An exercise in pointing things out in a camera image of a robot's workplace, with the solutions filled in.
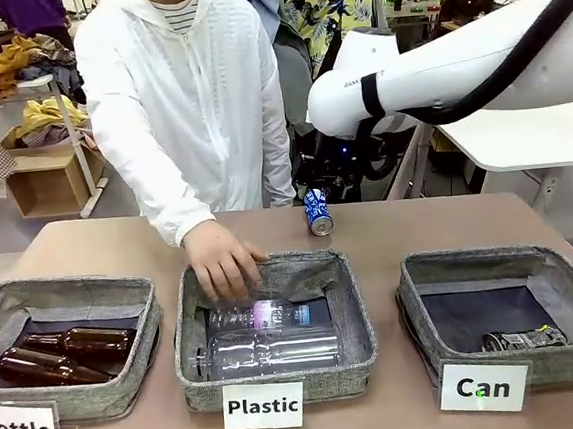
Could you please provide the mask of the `person's right hand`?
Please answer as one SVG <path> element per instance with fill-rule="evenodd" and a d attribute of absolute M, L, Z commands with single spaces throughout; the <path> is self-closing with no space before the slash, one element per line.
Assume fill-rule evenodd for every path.
<path fill-rule="evenodd" d="M 220 223 L 206 220 L 182 242 L 199 285 L 211 300 L 244 300 L 250 285 L 260 285 L 258 264 L 267 260 L 267 254 L 241 242 Z"/>

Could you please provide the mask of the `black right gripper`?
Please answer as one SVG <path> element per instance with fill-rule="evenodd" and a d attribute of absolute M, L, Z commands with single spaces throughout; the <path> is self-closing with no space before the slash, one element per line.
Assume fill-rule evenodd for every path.
<path fill-rule="evenodd" d="M 352 139 L 326 136 L 317 131 L 314 158 L 324 174 L 354 172 L 358 168 L 358 144 Z"/>

